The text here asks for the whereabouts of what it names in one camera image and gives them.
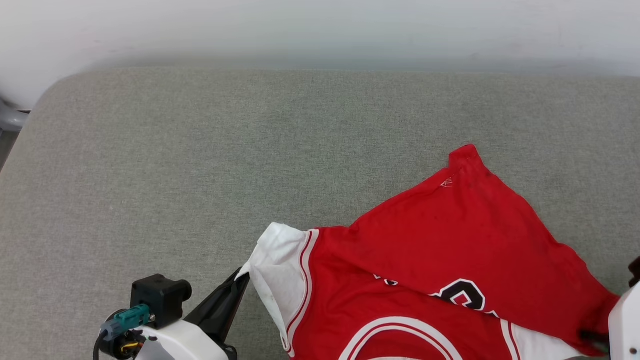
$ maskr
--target white stripe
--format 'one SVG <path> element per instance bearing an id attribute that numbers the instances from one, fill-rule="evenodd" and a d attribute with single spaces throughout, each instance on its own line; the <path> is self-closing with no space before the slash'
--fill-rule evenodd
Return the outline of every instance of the white stripe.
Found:
<path id="1" fill-rule="evenodd" d="M 425 336 L 424 334 L 421 334 L 420 332 L 417 332 L 414 329 L 420 330 L 424 334 L 428 334 L 430 337 Z M 414 318 L 406 318 L 403 316 L 390 316 L 387 318 L 380 318 L 362 327 L 362 329 L 360 329 L 353 336 L 353 338 L 349 342 L 349 345 L 347 345 L 347 347 L 342 351 L 342 354 L 340 355 L 339 360 L 355 359 L 358 353 L 360 352 L 360 350 L 362 349 L 362 347 L 367 343 L 367 341 L 371 338 L 371 336 L 373 336 L 373 334 L 376 334 L 380 331 L 385 331 L 385 330 L 400 330 L 404 332 L 409 332 L 410 334 L 419 336 L 420 338 L 428 341 L 430 344 L 434 345 L 443 354 L 446 354 L 446 352 L 451 354 L 451 357 L 445 355 L 445 357 L 448 360 L 462 360 L 462 356 L 460 356 L 460 353 L 458 353 L 458 351 L 453 346 L 453 344 L 449 341 L 449 339 L 447 339 L 440 331 L 438 331 L 434 327 L 420 320 L 417 320 Z"/>
<path id="2" fill-rule="evenodd" d="M 302 253 L 302 270 L 306 273 L 304 276 L 305 281 L 307 282 L 307 294 L 305 303 L 302 305 L 302 309 L 300 313 L 297 315 L 293 323 L 291 323 L 291 328 L 287 332 L 288 342 L 291 349 L 285 350 L 287 351 L 290 357 L 296 356 L 296 352 L 293 350 L 293 336 L 296 333 L 296 329 L 300 325 L 302 318 L 305 317 L 305 313 L 307 312 L 307 308 L 309 307 L 309 302 L 311 300 L 311 291 L 313 289 L 313 281 L 311 280 L 311 272 L 309 271 L 309 257 L 311 256 L 311 250 L 313 250 L 314 246 L 316 246 L 316 240 L 318 239 L 319 231 L 317 229 L 312 229 L 309 231 L 311 233 L 311 237 L 309 239 L 309 245 Z"/>
<path id="3" fill-rule="evenodd" d="M 442 356 L 444 356 L 444 358 L 446 360 L 451 360 L 451 357 L 447 354 L 447 352 L 440 346 L 440 344 L 438 344 L 437 342 L 433 341 L 433 339 L 431 339 L 429 336 L 426 336 L 425 334 L 416 331 L 414 329 L 408 328 L 408 327 L 404 327 L 404 326 L 398 326 L 398 325 L 389 325 L 389 326 L 383 326 L 383 327 L 378 327 L 377 329 L 373 330 L 372 332 L 369 333 L 369 335 L 367 335 L 362 342 L 358 345 L 358 347 L 356 347 L 355 351 L 353 352 L 353 354 L 351 355 L 351 357 L 349 358 L 349 360 L 356 360 L 356 358 L 358 357 L 358 354 L 360 353 L 360 351 L 362 350 L 362 348 L 364 347 L 364 345 L 367 343 L 367 341 L 369 341 L 369 339 L 371 339 L 375 334 L 379 333 L 379 332 L 383 332 L 383 331 L 388 331 L 388 330 L 398 330 L 398 331 L 404 331 L 404 332 L 408 332 L 409 334 L 418 336 L 419 338 L 423 339 L 424 341 L 427 341 L 429 344 L 433 345 L 433 347 L 435 347 L 441 354 Z"/>
<path id="4" fill-rule="evenodd" d="M 500 319 L 500 328 L 502 329 L 502 336 L 504 337 L 504 342 L 507 343 L 507 347 L 509 348 L 509 353 L 511 353 L 511 358 L 513 360 L 518 360 L 518 353 L 516 352 L 516 347 L 513 341 L 511 341 L 511 335 L 509 334 L 509 322 L 503 319 Z"/>

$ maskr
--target black cable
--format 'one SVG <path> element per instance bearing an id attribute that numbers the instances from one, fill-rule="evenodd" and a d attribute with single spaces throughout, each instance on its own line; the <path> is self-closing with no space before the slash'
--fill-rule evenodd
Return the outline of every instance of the black cable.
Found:
<path id="1" fill-rule="evenodd" d="M 95 341 L 95 345 L 93 346 L 93 360 L 98 360 L 100 358 L 100 343 L 102 340 L 107 337 L 107 330 L 104 330 L 98 336 L 98 340 Z"/>

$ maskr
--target red jersey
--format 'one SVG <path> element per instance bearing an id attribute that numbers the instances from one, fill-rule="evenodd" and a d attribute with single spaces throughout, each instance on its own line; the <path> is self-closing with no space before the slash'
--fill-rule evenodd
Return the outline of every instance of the red jersey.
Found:
<path id="1" fill-rule="evenodd" d="M 350 227 L 271 224 L 246 272 L 295 360 L 596 356 L 618 301 L 473 145 Z"/>

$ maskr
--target white wall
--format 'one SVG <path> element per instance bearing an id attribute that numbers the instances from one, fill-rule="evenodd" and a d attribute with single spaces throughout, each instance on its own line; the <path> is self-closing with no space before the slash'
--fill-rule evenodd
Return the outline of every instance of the white wall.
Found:
<path id="1" fill-rule="evenodd" d="M 640 75 L 638 0 L 20 0 L 0 96 L 115 65 Z"/>

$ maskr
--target gray upholstery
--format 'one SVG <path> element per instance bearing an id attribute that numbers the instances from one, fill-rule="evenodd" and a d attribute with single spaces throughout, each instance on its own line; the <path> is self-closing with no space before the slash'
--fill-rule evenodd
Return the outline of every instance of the gray upholstery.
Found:
<path id="1" fill-rule="evenodd" d="M 131 282 L 192 309 L 272 221 L 350 224 L 459 146 L 618 293 L 640 255 L 640 80 L 122 69 L 40 100 L 0 172 L 0 358 L 88 359 Z M 283 359 L 249 288 L 228 342 Z"/>

